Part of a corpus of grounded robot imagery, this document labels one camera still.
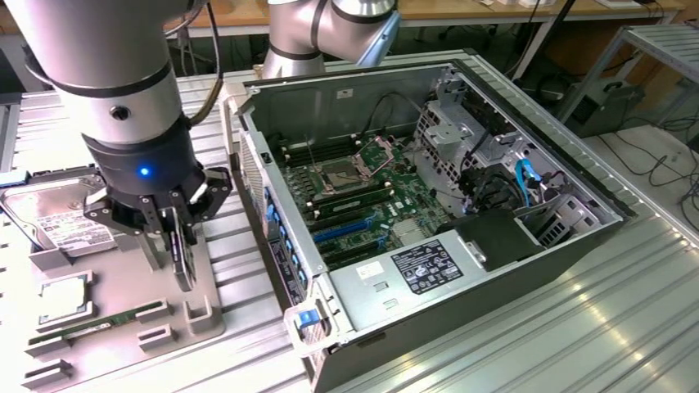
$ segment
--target hard drive label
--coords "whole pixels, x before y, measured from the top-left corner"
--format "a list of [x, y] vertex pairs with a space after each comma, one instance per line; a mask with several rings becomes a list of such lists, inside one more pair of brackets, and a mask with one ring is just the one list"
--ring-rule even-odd
[[390, 259], [416, 295], [462, 277], [458, 266], [438, 240], [392, 255]]
[[81, 210], [35, 219], [50, 242], [61, 251], [79, 250], [113, 242], [106, 227], [82, 216]]

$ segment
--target blue latch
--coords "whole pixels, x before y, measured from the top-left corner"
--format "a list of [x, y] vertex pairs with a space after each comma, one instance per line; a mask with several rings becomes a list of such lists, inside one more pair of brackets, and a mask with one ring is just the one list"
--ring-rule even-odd
[[266, 206], [266, 214], [265, 214], [266, 221], [272, 220], [272, 215], [273, 214], [274, 214], [274, 205], [268, 205]]
[[541, 181], [541, 177], [533, 170], [532, 162], [526, 158], [522, 158], [521, 160], [516, 161], [514, 177], [516, 177], [516, 185], [520, 186], [521, 193], [524, 194], [524, 202], [526, 204], [526, 207], [529, 207], [528, 190], [526, 190], [526, 182], [524, 180], [524, 175], [526, 175], [529, 178], [532, 178], [537, 182]]
[[313, 326], [316, 323], [320, 322], [320, 315], [317, 314], [317, 310], [309, 309], [308, 311], [300, 312], [297, 315], [296, 325], [298, 326], [298, 329], [306, 328], [308, 326]]

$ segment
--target motherboard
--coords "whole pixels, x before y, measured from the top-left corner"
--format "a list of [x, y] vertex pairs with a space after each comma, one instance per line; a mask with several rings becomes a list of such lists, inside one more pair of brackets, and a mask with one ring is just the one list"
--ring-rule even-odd
[[356, 146], [326, 160], [309, 152], [308, 165], [281, 170], [330, 270], [413, 244], [450, 220], [416, 173], [416, 148], [380, 136]]

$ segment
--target metal shelf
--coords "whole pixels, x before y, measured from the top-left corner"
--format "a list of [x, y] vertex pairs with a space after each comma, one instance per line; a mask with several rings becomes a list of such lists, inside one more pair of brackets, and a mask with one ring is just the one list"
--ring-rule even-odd
[[601, 76], [624, 43], [652, 56], [694, 84], [699, 83], [699, 29], [688, 25], [624, 26], [601, 52], [580, 86], [565, 97], [557, 112], [560, 121], [569, 118], [586, 88]]

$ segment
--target workbench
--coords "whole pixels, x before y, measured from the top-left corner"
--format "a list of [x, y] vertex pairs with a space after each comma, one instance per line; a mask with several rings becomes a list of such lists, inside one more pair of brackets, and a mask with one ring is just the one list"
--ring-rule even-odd
[[[677, 100], [670, 103], [658, 124], [666, 120], [668, 115], [672, 114], [674, 109], [696, 91], [696, 84], [699, 84], [699, 29], [684, 24], [666, 26], [624, 26], [618, 29], [613, 39], [606, 45], [580, 85], [564, 98], [557, 109], [557, 118], [562, 122], [572, 115], [577, 104], [586, 94], [589, 85], [601, 76], [618, 48], [625, 43], [637, 48], [642, 54], [650, 56], [654, 60], [670, 67], [694, 84], [694, 87], [688, 88], [685, 93], [677, 97]], [[624, 80], [625, 78], [624, 69], [625, 67], [617, 72], [616, 78], [618, 80]]]
[[[658, 0], [662, 7], [660, 24], [670, 22], [677, 11], [684, 5], [677, 0]], [[521, 77], [528, 68], [533, 54], [538, 50], [545, 33], [564, 1], [549, 7], [538, 7], [532, 21], [541, 23], [538, 32], [533, 36], [532, 44], [514, 71], [514, 78]], [[213, 0], [213, 12], [221, 36], [236, 36], [268, 33], [268, 4], [265, 0]], [[401, 27], [429, 27], [453, 25], [498, 25], [525, 23], [532, 15], [532, 9], [518, 5], [505, 6], [493, 2], [488, 7], [473, 0], [400, 0], [398, 11], [401, 16]], [[210, 36], [208, 17], [205, 10], [189, 25], [190, 37]], [[637, 18], [657, 18], [660, 13], [649, 13], [645, 7], [630, 9], [610, 9], [596, 3], [594, 0], [576, 0], [565, 20], [621, 20]], [[42, 90], [42, 86], [34, 77], [23, 69], [23, 53], [21, 51], [22, 39], [11, 16], [5, 7], [0, 7], [0, 49], [5, 52], [11, 68], [19, 77], [25, 89]], [[632, 68], [630, 61], [625, 71]]]
[[[699, 389], [699, 237], [598, 158], [481, 57], [460, 51], [392, 56], [461, 59], [520, 113], [637, 214], [621, 232], [550, 284], [390, 361], [337, 392], [380, 391], [696, 391]], [[352, 68], [345, 62], [328, 70]], [[250, 71], [225, 75], [252, 80]], [[178, 80], [184, 113], [196, 111], [213, 76]], [[18, 127], [5, 133], [17, 169], [83, 165], [79, 134], [55, 93], [27, 93], [14, 106]], [[205, 166], [225, 164], [220, 113], [192, 131]], [[57, 144], [66, 147], [51, 156]], [[301, 361], [281, 323], [268, 275], [233, 192], [204, 224], [222, 303], [225, 332], [194, 346], [79, 384], [69, 391], [308, 391]], [[11, 271], [26, 264], [26, 240], [0, 224], [0, 308], [13, 311]], [[15, 391], [26, 357], [2, 318], [2, 392]]]

